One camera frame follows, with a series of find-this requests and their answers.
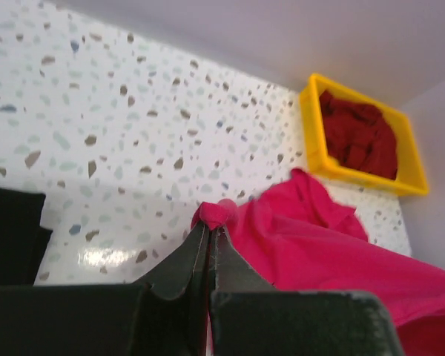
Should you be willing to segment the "pink t shirt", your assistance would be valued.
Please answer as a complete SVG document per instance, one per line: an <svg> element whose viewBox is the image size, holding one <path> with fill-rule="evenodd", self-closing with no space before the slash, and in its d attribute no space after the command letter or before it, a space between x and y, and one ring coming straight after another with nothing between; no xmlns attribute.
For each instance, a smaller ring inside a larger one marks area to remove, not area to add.
<svg viewBox="0 0 445 356"><path fill-rule="evenodd" d="M237 252L280 290L375 294L405 353L445 355L445 271L371 244L355 210L305 171L243 205L203 202L192 220L226 227Z"/></svg>

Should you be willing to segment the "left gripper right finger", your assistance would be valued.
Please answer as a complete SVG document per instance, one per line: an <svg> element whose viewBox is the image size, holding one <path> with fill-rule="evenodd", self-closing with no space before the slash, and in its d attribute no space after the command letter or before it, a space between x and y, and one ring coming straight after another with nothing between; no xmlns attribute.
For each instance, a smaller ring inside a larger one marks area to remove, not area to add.
<svg viewBox="0 0 445 356"><path fill-rule="evenodd" d="M212 234L215 355L403 355L392 319L365 291L279 291Z"/></svg>

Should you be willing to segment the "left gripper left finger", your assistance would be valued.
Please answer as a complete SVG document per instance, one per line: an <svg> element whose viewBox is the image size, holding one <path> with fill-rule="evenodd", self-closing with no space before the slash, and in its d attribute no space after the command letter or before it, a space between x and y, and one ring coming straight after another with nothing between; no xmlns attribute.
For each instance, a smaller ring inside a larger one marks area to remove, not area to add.
<svg viewBox="0 0 445 356"><path fill-rule="evenodd" d="M0 355L204 355L208 228L128 284L0 286Z"/></svg>

